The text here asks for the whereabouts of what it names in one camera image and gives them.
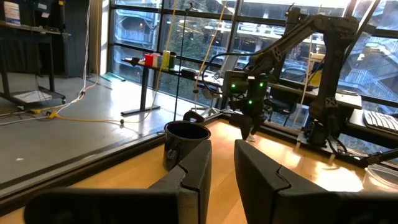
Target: mug handle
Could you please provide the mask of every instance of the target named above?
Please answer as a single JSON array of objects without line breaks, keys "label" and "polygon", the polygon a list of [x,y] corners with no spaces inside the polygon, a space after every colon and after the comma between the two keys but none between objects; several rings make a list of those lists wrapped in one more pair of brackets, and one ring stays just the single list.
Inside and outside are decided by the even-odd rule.
[{"label": "mug handle", "polygon": [[178,157],[180,155],[180,143],[174,144],[166,155],[166,167],[168,170],[173,169],[177,165]]},{"label": "mug handle", "polygon": [[183,120],[184,121],[192,121],[192,120],[194,120],[194,122],[199,123],[199,124],[205,122],[205,118],[202,115],[200,115],[200,114],[198,114],[198,113],[196,113],[194,111],[186,112],[184,114]]}]

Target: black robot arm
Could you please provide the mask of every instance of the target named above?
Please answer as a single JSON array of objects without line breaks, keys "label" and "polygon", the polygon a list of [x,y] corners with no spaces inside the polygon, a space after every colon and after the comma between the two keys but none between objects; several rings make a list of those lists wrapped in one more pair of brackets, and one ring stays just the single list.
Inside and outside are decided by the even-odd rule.
[{"label": "black robot arm", "polygon": [[[280,62],[284,55],[314,32],[324,35],[326,45],[325,66],[322,84],[316,100],[311,104],[310,116],[318,120],[330,133],[336,131],[338,125],[333,116],[337,111],[335,93],[343,66],[345,49],[354,40],[358,22],[354,17],[328,17],[323,15],[308,16],[301,24],[294,27],[269,47],[255,53],[243,72],[226,72],[226,89],[232,109],[240,109],[242,116],[236,115],[234,123],[241,127],[243,139],[256,133],[265,121],[264,97],[268,74]],[[246,94],[236,99],[236,95]]]}]

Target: wooden tabletop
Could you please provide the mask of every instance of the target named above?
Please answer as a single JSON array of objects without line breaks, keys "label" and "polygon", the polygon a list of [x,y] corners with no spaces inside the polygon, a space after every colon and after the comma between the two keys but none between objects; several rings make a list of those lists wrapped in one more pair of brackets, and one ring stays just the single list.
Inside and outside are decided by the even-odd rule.
[{"label": "wooden tabletop", "polygon": [[[290,93],[295,93],[297,95],[302,94],[302,90],[291,88],[281,84],[268,83],[268,86],[271,88],[276,88],[278,90],[284,90]],[[318,95],[318,91],[319,88],[315,88],[312,91],[306,91],[305,96],[309,98],[315,98]],[[362,109],[362,98],[359,95],[347,95],[347,94],[336,93],[336,101],[339,105],[342,106],[347,106],[359,110]]]},{"label": "wooden tabletop", "polygon": [[[207,223],[246,223],[234,170],[234,142],[241,139],[238,128],[218,120],[207,127],[213,148],[211,189]],[[365,171],[345,162],[328,164],[328,158],[264,134],[255,136],[253,146],[275,161],[327,190],[357,192],[363,189]],[[159,146],[108,170],[89,177],[73,187],[148,188],[167,171],[162,166],[164,146]],[[23,210],[0,218],[1,224],[19,224]]]}]

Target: white paper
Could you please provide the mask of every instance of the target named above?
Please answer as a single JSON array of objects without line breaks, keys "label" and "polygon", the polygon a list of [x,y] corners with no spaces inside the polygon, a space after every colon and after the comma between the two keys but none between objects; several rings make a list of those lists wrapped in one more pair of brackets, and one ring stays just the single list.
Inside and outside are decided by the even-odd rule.
[{"label": "white paper", "polygon": [[46,6],[45,4],[38,3],[38,4],[37,4],[37,7],[38,7],[39,9],[47,10],[47,6]]},{"label": "white paper", "polygon": [[52,99],[51,95],[48,95],[46,93],[37,90],[28,93],[22,93],[19,95],[14,95],[13,97],[17,98],[18,100],[22,100],[25,103],[40,102]]},{"label": "white paper", "polygon": [[43,14],[42,14],[43,18],[48,18],[49,16],[50,16],[50,13],[43,12]]}]

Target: concrete floor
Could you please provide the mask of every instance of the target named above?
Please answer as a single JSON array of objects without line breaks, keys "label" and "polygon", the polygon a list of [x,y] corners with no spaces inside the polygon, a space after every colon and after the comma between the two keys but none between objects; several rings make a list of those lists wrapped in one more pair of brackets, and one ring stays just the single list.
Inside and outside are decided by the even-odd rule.
[{"label": "concrete floor", "polygon": [[[10,74],[9,83],[11,91],[35,90],[33,75]],[[55,89],[66,95],[69,102],[76,98],[82,84],[81,78],[56,78]],[[83,100],[65,108],[60,114],[68,118],[120,120],[120,112],[139,107],[141,86],[129,82],[110,83],[102,78],[99,84],[101,85],[88,90]],[[48,79],[39,78],[39,85],[48,87]],[[154,92],[148,90],[147,106],[151,106],[153,97]],[[50,103],[58,105],[60,99],[52,100]],[[117,123],[82,123],[59,119],[0,126],[0,190],[6,182],[31,172],[117,142],[125,144],[163,130],[164,125],[174,118],[175,98],[158,93],[155,103],[162,108],[154,110],[145,121],[139,124],[125,124],[124,128]],[[183,114],[192,106],[192,103],[179,100],[177,119],[182,119]],[[16,111],[16,106],[0,98],[0,114],[13,111]],[[139,121],[144,116],[142,113],[124,119]],[[17,116],[6,118],[0,120],[0,123],[18,119],[20,118]]]}]

